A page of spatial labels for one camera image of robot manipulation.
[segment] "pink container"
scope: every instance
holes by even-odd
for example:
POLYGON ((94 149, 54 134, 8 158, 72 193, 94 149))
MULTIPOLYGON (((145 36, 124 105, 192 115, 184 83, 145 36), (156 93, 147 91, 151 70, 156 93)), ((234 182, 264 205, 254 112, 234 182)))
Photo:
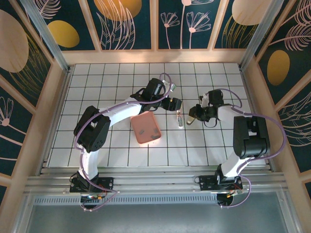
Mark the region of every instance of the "pink container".
POLYGON ((157 142, 162 136, 153 112, 144 112, 131 117, 131 124, 140 145, 157 142))

